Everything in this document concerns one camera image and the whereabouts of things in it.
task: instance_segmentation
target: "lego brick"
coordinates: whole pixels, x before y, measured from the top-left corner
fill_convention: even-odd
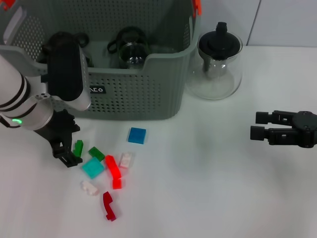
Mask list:
[[[112,203],[112,198],[111,198],[109,192],[104,193],[103,200],[104,200],[105,210],[107,212],[106,218],[113,222],[116,219],[116,217],[115,217],[113,210],[110,207],[110,203]]]
[[[122,189],[122,181],[121,181],[120,178],[119,179],[114,179],[112,181],[112,188],[113,189]]]
[[[119,167],[123,169],[128,169],[132,161],[132,153],[122,153]]]
[[[100,162],[105,158],[105,155],[101,153],[96,147],[91,148],[88,153],[92,157],[96,157]]]
[[[83,152],[83,147],[84,147],[83,141],[77,140],[77,142],[75,143],[75,149],[73,151],[73,153],[76,157],[81,157],[81,154]]]
[[[106,156],[106,164],[112,174],[113,179],[119,179],[121,178],[121,172],[115,163],[114,157],[111,155]]]
[[[84,164],[82,168],[91,179],[94,179],[105,170],[96,157]]]
[[[99,190],[87,181],[81,182],[81,189],[86,191],[86,193],[90,196],[96,196],[99,194]]]
[[[143,145],[146,133],[147,133],[147,130],[145,129],[132,127],[130,130],[128,141],[130,143],[137,143],[137,144]]]

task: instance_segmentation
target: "black robotic gripper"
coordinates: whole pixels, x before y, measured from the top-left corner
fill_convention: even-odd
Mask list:
[[[311,112],[257,112],[256,124],[288,125],[292,128],[269,128],[252,126],[250,139],[267,139],[270,145],[298,145],[313,148],[317,144],[317,115]]]
[[[53,156],[60,159],[68,168],[83,162],[82,158],[71,152],[72,133],[80,131],[74,119],[75,117],[66,109],[54,111],[51,120],[41,129],[35,130],[51,144]]]

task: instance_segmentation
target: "white lego brick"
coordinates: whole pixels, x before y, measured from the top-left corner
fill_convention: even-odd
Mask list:
[[[87,181],[82,181],[81,182],[81,189],[86,191],[88,195],[90,196],[96,196],[99,194],[99,190],[93,186],[91,183]]]
[[[119,167],[123,169],[128,169],[131,165],[132,157],[132,153],[122,153]]]

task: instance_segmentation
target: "green lego brick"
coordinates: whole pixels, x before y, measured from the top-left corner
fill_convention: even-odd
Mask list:
[[[96,157],[100,162],[105,158],[105,155],[101,153],[96,147],[93,147],[88,152],[92,157]]]
[[[82,140],[78,140],[75,143],[75,149],[74,149],[73,153],[76,157],[81,157],[81,153],[83,152],[83,146],[84,146],[84,143]]]

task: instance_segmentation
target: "white wall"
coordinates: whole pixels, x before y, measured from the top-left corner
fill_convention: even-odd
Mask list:
[[[317,47],[317,0],[262,0],[249,45]]]
[[[202,32],[216,28],[219,21],[228,23],[228,30],[248,41],[260,0],[201,0]]]

